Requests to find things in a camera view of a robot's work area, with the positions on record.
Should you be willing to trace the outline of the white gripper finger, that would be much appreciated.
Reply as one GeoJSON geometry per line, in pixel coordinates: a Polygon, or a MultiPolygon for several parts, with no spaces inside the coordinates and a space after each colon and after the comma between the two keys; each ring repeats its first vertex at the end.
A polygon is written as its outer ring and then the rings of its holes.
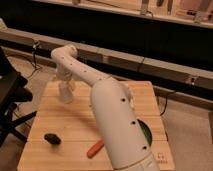
{"type": "Polygon", "coordinates": [[[71,90],[72,90],[72,91],[74,91],[74,90],[75,90],[75,88],[76,88],[75,80],[71,80],[71,81],[69,81],[69,86],[70,86],[71,90]]]}
{"type": "Polygon", "coordinates": [[[52,78],[52,80],[51,80],[52,82],[56,82],[56,81],[58,81],[58,78],[57,78],[57,76],[53,76],[53,78],[52,78]]]}

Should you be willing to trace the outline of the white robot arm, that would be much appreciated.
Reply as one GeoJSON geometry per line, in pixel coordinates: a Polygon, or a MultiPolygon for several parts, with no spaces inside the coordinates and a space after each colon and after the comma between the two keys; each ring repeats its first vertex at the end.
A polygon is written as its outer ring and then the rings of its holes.
{"type": "Polygon", "coordinates": [[[76,59],[73,45],[55,48],[54,62],[91,87],[96,124],[114,171],[160,171],[150,145],[131,108],[131,92],[112,76],[76,59]]]}

